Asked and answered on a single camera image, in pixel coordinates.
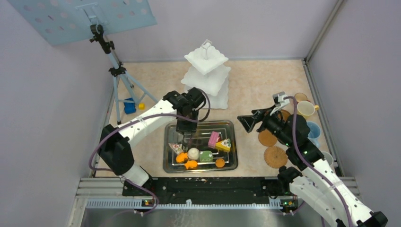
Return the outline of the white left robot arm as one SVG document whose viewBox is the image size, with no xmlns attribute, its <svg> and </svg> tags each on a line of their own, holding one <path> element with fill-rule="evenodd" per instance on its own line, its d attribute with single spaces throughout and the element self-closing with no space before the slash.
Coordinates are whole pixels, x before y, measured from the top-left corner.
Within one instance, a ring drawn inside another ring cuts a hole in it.
<svg viewBox="0 0 401 227">
<path fill-rule="evenodd" d="M 131 121 L 117 127 L 110 124 L 105 126 L 94 153 L 107 164 L 107 171 L 130 182 L 139 195 L 147 195 L 152 188 L 150 176 L 136 163 L 132 148 L 150 133 L 172 121 L 176 121 L 177 133 L 193 135 L 198 123 L 207 119 L 207 116 L 198 118 L 199 110 L 204 106 L 210 106 L 210 100 L 199 88 L 193 87 L 182 94 L 171 91 Z"/>
</svg>

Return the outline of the white round bun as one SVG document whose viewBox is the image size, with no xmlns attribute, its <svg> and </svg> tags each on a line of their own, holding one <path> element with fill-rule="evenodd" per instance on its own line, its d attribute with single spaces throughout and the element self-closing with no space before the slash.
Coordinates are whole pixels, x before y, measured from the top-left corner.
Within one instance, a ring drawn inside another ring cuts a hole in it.
<svg viewBox="0 0 401 227">
<path fill-rule="evenodd" d="M 191 148 L 188 150 L 187 156 L 191 160 L 198 160 L 200 157 L 200 151 L 197 148 Z"/>
</svg>

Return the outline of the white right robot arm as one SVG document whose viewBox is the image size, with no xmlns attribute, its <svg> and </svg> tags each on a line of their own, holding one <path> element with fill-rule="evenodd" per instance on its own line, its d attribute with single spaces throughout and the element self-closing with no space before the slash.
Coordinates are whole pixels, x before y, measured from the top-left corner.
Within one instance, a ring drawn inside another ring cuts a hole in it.
<svg viewBox="0 0 401 227">
<path fill-rule="evenodd" d="M 252 110 L 237 119 L 247 132 L 260 124 L 257 132 L 268 130 L 287 146 L 293 167 L 281 167 L 277 188 L 294 194 L 312 207 L 331 227 L 384 227 L 387 217 L 363 204 L 332 170 L 322 152 L 308 139 L 305 118 L 292 114 L 284 122 L 271 108 Z"/>
</svg>

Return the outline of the metal tongs with pink tips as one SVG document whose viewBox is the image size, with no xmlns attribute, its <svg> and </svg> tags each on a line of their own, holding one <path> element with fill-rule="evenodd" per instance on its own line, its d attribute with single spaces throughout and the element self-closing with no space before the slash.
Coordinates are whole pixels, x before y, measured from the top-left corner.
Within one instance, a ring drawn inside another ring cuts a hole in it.
<svg viewBox="0 0 401 227">
<path fill-rule="evenodd" d="M 192 134 L 191 133 L 184 133 L 182 138 L 182 148 L 184 152 L 187 152 L 192 145 Z"/>
</svg>

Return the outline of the pink cake slice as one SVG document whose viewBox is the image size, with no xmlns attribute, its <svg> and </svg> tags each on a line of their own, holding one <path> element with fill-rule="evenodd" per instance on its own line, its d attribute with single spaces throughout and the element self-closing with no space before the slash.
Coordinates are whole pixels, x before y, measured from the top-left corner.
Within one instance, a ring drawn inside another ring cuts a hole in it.
<svg viewBox="0 0 401 227">
<path fill-rule="evenodd" d="M 221 133 L 220 132 L 216 132 L 216 131 L 212 131 L 209 137 L 209 141 L 208 141 L 208 147 L 209 148 L 215 148 L 216 144 L 218 142 L 220 142 L 221 139 Z"/>
</svg>

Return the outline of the yellow cake slice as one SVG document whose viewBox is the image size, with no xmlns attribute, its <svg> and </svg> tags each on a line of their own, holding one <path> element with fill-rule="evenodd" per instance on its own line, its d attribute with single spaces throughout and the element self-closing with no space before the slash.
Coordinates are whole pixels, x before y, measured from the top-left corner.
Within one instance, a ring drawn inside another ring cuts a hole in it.
<svg viewBox="0 0 401 227">
<path fill-rule="evenodd" d="M 215 144 L 215 149 L 218 151 L 223 151 L 223 152 L 230 152 L 231 151 L 231 139 L 225 139 L 222 141 L 219 141 Z"/>
</svg>

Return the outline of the orange round cookie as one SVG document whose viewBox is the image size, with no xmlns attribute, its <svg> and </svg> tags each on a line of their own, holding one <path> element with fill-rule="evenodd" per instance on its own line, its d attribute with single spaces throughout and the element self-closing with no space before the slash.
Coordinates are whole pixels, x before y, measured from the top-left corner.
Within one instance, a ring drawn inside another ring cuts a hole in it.
<svg viewBox="0 0 401 227">
<path fill-rule="evenodd" d="M 219 158 L 215 161 L 215 165 L 217 168 L 223 168 L 225 166 L 225 161 L 222 158 Z"/>
</svg>

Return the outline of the green roll cake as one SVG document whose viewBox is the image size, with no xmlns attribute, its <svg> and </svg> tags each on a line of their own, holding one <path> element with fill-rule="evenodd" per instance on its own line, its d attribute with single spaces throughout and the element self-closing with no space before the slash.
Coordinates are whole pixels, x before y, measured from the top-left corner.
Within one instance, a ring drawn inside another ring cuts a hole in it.
<svg viewBox="0 0 401 227">
<path fill-rule="evenodd" d="M 208 163 L 213 161 L 213 153 L 210 150 L 201 151 L 199 154 L 199 161 L 202 163 Z"/>
</svg>

